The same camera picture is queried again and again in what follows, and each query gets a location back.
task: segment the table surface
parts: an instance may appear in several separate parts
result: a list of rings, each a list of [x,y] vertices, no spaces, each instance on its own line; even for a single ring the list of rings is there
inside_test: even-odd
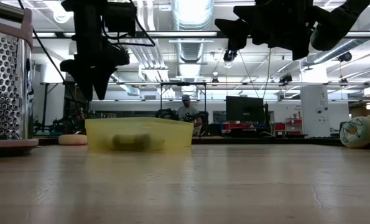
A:
[[[0,158],[0,223],[370,223],[370,151],[194,146]]]

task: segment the white pillar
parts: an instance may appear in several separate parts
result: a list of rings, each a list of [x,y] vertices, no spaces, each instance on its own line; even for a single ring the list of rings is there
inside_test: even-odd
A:
[[[325,83],[328,82],[326,67],[324,64],[303,67],[301,63],[300,81],[302,83]],[[327,86],[303,86],[301,87],[302,104],[302,128],[307,138],[330,137],[330,117],[328,114]]]

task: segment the man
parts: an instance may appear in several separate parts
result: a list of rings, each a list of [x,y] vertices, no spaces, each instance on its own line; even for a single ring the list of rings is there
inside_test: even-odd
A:
[[[183,95],[182,102],[183,102],[183,106],[178,108],[178,116],[181,121],[185,119],[186,114],[190,114],[190,115],[198,114],[198,110],[194,106],[190,105],[189,95]],[[195,127],[199,127],[203,125],[203,121],[201,120],[201,118],[197,118],[194,121],[194,124],[195,124]]]

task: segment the black monitor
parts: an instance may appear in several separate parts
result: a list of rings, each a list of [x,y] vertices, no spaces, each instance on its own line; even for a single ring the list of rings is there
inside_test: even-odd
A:
[[[264,99],[227,96],[226,120],[265,123]]]

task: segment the yellow plastic bin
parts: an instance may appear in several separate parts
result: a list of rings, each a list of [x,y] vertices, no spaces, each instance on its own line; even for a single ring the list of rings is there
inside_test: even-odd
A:
[[[190,151],[193,124],[160,118],[85,121],[88,148],[103,151]]]

